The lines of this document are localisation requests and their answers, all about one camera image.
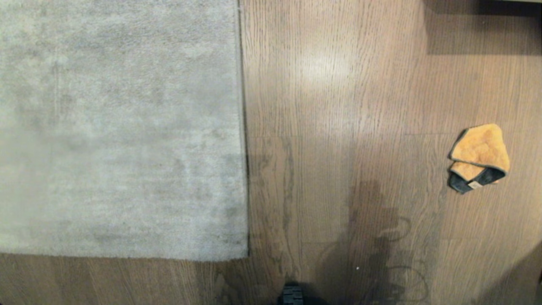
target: orange microfiber cloth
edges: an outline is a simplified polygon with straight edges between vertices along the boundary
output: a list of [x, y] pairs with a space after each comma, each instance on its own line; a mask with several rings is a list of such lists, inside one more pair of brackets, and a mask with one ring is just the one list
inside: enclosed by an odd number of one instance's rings
[[510, 159], [496, 124], [466, 129], [451, 150], [450, 186], [464, 194], [496, 183], [510, 170]]

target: microfiber cloth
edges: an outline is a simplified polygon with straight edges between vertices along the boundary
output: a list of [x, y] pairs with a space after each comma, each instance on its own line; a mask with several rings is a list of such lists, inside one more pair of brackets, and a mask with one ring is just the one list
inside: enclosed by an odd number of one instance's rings
[[481, 188], [508, 174], [510, 159], [496, 124], [466, 129], [451, 150], [450, 186], [461, 194]]

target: black object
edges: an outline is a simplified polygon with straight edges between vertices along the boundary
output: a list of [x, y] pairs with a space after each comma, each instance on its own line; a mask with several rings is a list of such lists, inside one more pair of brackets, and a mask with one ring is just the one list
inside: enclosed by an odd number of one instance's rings
[[462, 177], [457, 175], [454, 172], [450, 172], [450, 179], [448, 180], [449, 185], [454, 190], [458, 191], [463, 195], [464, 193], [473, 190], [470, 185], [473, 182], [477, 182], [480, 186], [491, 184], [494, 181], [497, 181], [505, 176], [505, 173], [502, 170], [495, 168], [486, 168], [474, 179], [467, 181]]
[[278, 305], [330, 305], [319, 297], [303, 296], [303, 291], [297, 283], [288, 283], [282, 290]]

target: wooden floor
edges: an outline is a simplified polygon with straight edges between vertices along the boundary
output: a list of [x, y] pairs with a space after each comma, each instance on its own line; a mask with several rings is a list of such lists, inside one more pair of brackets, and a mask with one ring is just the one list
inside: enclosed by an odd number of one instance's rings
[[[241, 4], [250, 257], [0, 255], [0, 303], [273, 304], [298, 281], [331, 304], [531, 304], [539, 19], [471, 0]], [[493, 122], [510, 176], [459, 195], [447, 154]]]

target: gray rug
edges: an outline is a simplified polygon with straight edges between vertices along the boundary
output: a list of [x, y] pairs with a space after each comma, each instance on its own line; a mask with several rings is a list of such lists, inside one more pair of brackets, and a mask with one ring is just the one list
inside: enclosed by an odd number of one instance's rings
[[0, 252], [247, 255], [235, 0], [0, 2]]

